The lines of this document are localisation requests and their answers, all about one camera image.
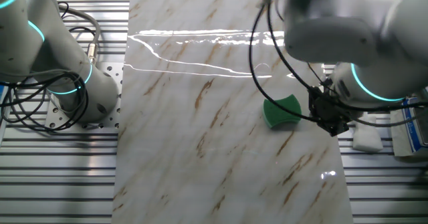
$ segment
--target metal mounting plate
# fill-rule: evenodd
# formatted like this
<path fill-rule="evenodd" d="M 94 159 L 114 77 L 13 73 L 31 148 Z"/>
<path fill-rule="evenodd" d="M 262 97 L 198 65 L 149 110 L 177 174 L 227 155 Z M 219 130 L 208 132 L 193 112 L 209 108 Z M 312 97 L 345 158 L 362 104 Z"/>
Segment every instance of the metal mounting plate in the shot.
<path fill-rule="evenodd" d="M 58 132 L 67 134 L 118 134 L 119 131 L 119 114 L 120 114 L 120 102 L 122 96 L 122 77 L 123 77 L 123 64 L 122 63 L 108 63 L 100 62 L 97 63 L 97 68 L 103 72 L 110 74 L 116 82 L 119 89 L 119 98 L 114 109 L 104 119 L 98 123 L 87 123 L 87 124 L 75 124 L 69 129 Z M 47 127 L 60 126 L 68 120 L 68 117 L 61 111 L 58 110 L 52 101 L 49 102 L 49 108 L 47 109 L 47 117 L 45 125 Z"/>

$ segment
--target green sponge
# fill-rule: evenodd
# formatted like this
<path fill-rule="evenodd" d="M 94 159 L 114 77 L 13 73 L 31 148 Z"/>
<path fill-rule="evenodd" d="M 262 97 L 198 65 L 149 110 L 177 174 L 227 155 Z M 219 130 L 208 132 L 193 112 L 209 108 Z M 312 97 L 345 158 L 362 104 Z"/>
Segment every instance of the green sponge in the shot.
<path fill-rule="evenodd" d="M 299 101 L 293 94 L 282 100 L 276 100 L 276 102 L 280 106 L 283 106 L 292 112 L 302 114 Z M 278 124 L 283 123 L 297 124 L 300 121 L 300 117 L 288 114 L 287 112 L 272 104 L 269 100 L 265 100 L 263 103 L 263 118 L 269 128 L 273 128 Z"/>

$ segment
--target cable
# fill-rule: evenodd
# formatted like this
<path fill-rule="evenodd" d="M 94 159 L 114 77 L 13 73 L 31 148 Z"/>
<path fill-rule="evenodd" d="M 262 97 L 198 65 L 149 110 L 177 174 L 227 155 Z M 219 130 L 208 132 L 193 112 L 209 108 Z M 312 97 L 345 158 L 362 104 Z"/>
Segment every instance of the cable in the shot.
<path fill-rule="evenodd" d="M 336 90 L 332 90 L 330 87 L 328 87 L 324 82 L 321 80 L 320 76 L 315 72 L 315 70 L 312 68 L 309 62 L 306 62 L 308 64 L 309 69 L 314 73 L 315 77 L 320 81 L 320 84 L 326 88 L 327 90 L 330 90 L 331 92 L 335 93 L 337 96 L 339 96 L 338 92 Z"/>
<path fill-rule="evenodd" d="M 15 106 L 11 106 L 11 109 L 12 109 L 12 113 L 17 117 L 17 119 L 18 120 L 20 120 L 20 122 L 24 125 L 24 126 L 26 126 L 26 127 L 28 127 L 28 128 L 30 128 L 30 129 L 32 129 L 32 130 L 34 130 L 34 131 L 39 131 L 39 132 L 55 132 L 55 131 L 58 131 L 58 130 L 65 130 L 65 129 L 67 129 L 67 128 L 69 128 L 69 127 L 71 127 L 71 126 L 73 126 L 75 123 L 77 123 L 81 118 L 82 118 L 82 116 L 83 116 L 83 114 L 86 112 L 86 110 L 87 110 L 87 108 L 88 108 L 88 100 L 89 100 L 89 97 L 88 97 L 88 92 L 86 91 L 86 88 L 85 88 L 85 84 L 84 84 L 84 81 L 83 81 L 83 79 L 81 79 L 81 77 L 79 77 L 79 75 L 77 75 L 77 74 L 73 74 L 72 76 L 70 76 L 72 79 L 78 79 L 78 81 L 75 81 L 74 83 L 75 83 L 75 87 L 78 89 L 78 95 L 77 95 L 77 98 L 78 98 L 78 102 L 79 102 L 79 104 L 78 104 L 78 106 L 81 106 L 82 104 L 83 104 L 83 102 L 85 102 L 86 104 L 85 104 L 85 107 L 84 107 L 84 109 L 82 110 L 82 113 L 76 118 L 76 115 L 77 115 L 77 113 L 78 113 L 78 108 L 76 108 L 75 110 L 75 112 L 74 113 L 72 113 L 72 116 L 70 117 L 70 119 L 67 121 L 67 122 L 65 122 L 64 124 L 62 124 L 61 126 L 58 126 L 57 128 L 49 128 L 49 127 L 46 127 L 46 126 L 44 126 L 43 124 L 40 124 L 39 122 L 37 122 L 36 120 L 34 120 L 32 117 L 31 117 L 31 115 L 32 114 L 34 114 L 34 112 L 35 111 L 37 111 L 37 110 L 34 110 L 33 112 L 31 112 L 31 113 L 27 113 L 25 110 L 24 110 L 24 108 L 23 108 L 23 106 L 22 106 L 22 104 L 21 104 L 21 100 L 19 99 L 19 96 L 18 96 L 18 94 L 17 94 L 17 91 L 16 91 L 16 89 L 15 89 L 15 87 L 12 87 L 11 89 L 9 89 L 8 90 L 8 93 L 7 93 L 7 97 L 5 97 L 5 99 L 3 100 L 3 104 L 6 104 L 6 101 L 10 101 L 11 99 L 12 99 L 12 96 L 11 96 L 11 92 L 12 92 L 12 90 L 13 90 L 13 92 L 14 92 L 14 96 L 15 96 L 15 98 L 18 100 L 18 101 L 16 101 L 16 102 L 19 102 L 19 108 L 21 109 L 21 111 L 25 114 L 25 117 L 24 118 L 20 118 L 19 117 L 19 115 L 18 115 L 18 113 L 17 113 L 17 111 L 16 111 L 16 109 L 15 109 Z M 48 85 L 50 85 L 51 83 L 48 83 L 48 84 L 46 84 L 46 85 L 44 85 L 44 86 L 42 86 L 41 87 L 41 89 L 44 89 L 44 91 L 46 91 L 46 88 L 47 88 L 47 86 Z M 43 98 L 42 98 L 42 103 L 43 103 L 43 101 L 44 101 L 44 99 L 45 99 L 45 92 L 44 92 L 44 94 L 43 94 Z M 6 121 L 8 121 L 8 122 L 14 122 L 14 120 L 9 120 L 9 119 L 7 119 L 6 117 L 5 117 L 5 115 L 4 115 L 4 110 L 2 109 L 2 111 L 1 111 L 1 115 L 2 115 L 2 117 L 6 120 Z M 29 125 L 29 124 L 27 124 L 26 122 L 24 122 L 23 120 L 25 120 L 25 119 L 29 119 L 29 120 L 31 120 L 35 125 L 36 125 L 36 127 L 34 127 L 34 126 L 31 126 L 31 125 Z"/>
<path fill-rule="evenodd" d="M 68 31 L 71 33 L 71 32 L 73 32 L 74 30 L 77 30 L 77 29 L 83 29 L 83 30 L 86 30 L 86 31 L 90 32 L 90 33 L 95 37 L 95 33 L 94 33 L 94 31 L 92 31 L 91 29 L 89 29 L 89 28 L 87 28 L 87 27 L 72 27 L 72 28 L 71 28 L 71 29 L 69 29 Z"/>
<path fill-rule="evenodd" d="M 253 39 L 254 39 L 254 33 L 255 33 L 255 30 L 257 29 L 257 25 L 258 25 L 258 23 L 259 23 L 259 20 L 260 20 L 261 15 L 263 14 L 264 8 L 265 8 L 265 5 L 262 5 L 262 6 L 260 7 L 260 11 L 259 11 L 259 13 L 257 14 L 257 18 L 255 19 L 254 26 L 253 26 L 253 30 L 252 30 L 252 32 L 251 32 L 251 37 L 250 37 L 250 39 L 249 39 L 249 70 L 251 71 L 251 75 L 252 75 L 252 77 L 253 77 L 254 83 L 255 83 L 255 85 L 257 86 L 257 88 L 259 89 L 259 91 L 261 92 L 261 94 L 263 94 L 263 96 L 264 96 L 267 100 L 269 100 L 273 105 L 275 105 L 276 107 L 278 107 L 278 108 L 280 108 L 281 110 L 283 110 L 283 111 L 287 112 L 288 114 L 292 114 L 292 115 L 297 116 L 297 117 L 300 117 L 300 118 L 302 118 L 302 119 L 309 120 L 309 121 L 312 121 L 312 122 L 319 122 L 320 120 L 319 120 L 319 119 L 317 119 L 317 118 L 312 118 L 312 117 L 308 117 L 308 116 L 301 115 L 301 114 L 299 114 L 299 113 L 296 113 L 296 112 L 293 112 L 293 111 L 291 111 L 291 110 L 288 110 L 287 108 L 284 108 L 282 105 L 278 104 L 278 103 L 277 103 L 275 100 L 273 100 L 273 99 L 272 99 L 268 94 L 266 94 L 266 92 L 265 92 L 265 91 L 264 91 L 264 89 L 260 86 L 260 84 L 259 84 L 259 82 L 258 82 L 258 80 L 257 80 L 257 76 L 255 75 L 255 72 L 254 72 L 254 66 L 253 66 L 253 48 L 252 48 L 253 44 L 252 44 L 252 43 L 253 43 Z"/>
<path fill-rule="evenodd" d="M 68 5 L 68 3 L 66 3 L 66 2 L 58 2 L 58 5 L 59 4 L 65 4 L 67 7 L 66 7 L 66 9 L 64 10 L 64 13 L 62 13 L 62 15 L 61 15 L 61 18 L 62 19 L 64 19 L 64 16 L 66 15 L 66 13 L 68 12 L 68 9 L 70 8 L 70 6 Z"/>
<path fill-rule="evenodd" d="M 5 97 L 5 99 L 3 99 L 3 103 L 5 103 L 5 101 L 7 101 L 8 99 L 10 100 L 10 98 L 11 98 L 11 92 L 12 91 L 12 88 L 10 88 L 10 89 L 8 89 L 8 93 L 6 94 L 6 97 Z M 0 111 L 1 111 L 1 116 L 2 116 L 2 118 L 6 121 L 6 122 L 9 122 L 9 123 L 12 123 L 12 124 L 14 124 L 14 123 L 18 123 L 18 122 L 22 122 L 22 121 L 24 121 L 24 120 L 26 120 L 26 119 L 28 119 L 29 117 L 31 117 L 33 114 L 35 114 L 40 108 L 41 108 L 41 106 L 43 105 L 43 103 L 45 102 L 45 97 L 46 97 L 46 90 L 44 90 L 43 91 L 43 95 L 42 95 L 42 97 L 41 97 L 41 101 L 40 101 L 40 103 L 39 103 L 39 105 L 32 111 L 32 112 L 30 112 L 29 114 L 27 114 L 27 113 L 25 113 L 25 112 L 23 112 L 24 113 L 24 118 L 17 118 L 17 120 L 10 120 L 10 119 L 8 119 L 8 118 L 6 118 L 5 117 L 5 113 L 4 113 L 4 109 L 5 108 L 2 108 Z"/>
<path fill-rule="evenodd" d="M 281 13 L 280 13 L 280 0 L 275 0 L 275 11 L 276 11 L 276 14 L 278 14 L 278 17 L 281 19 L 281 21 L 284 22 L 284 18 L 281 16 Z"/>
<path fill-rule="evenodd" d="M 61 10 L 65 10 L 67 8 L 60 5 L 60 9 Z M 101 35 L 100 24 L 98 24 L 98 22 L 93 17 L 89 16 L 88 14 L 86 14 L 86 13 L 84 13 L 82 11 L 78 11 L 78 10 L 75 10 L 75 9 L 72 9 L 72 8 L 68 8 L 68 12 L 71 13 L 71 14 L 73 14 L 73 15 L 76 15 L 78 17 L 82 17 L 84 19 L 87 19 L 90 23 L 92 23 L 94 25 L 94 27 L 95 27 L 95 36 L 94 36 L 94 39 L 91 41 L 91 43 L 97 44 L 98 40 L 100 39 L 100 35 Z"/>

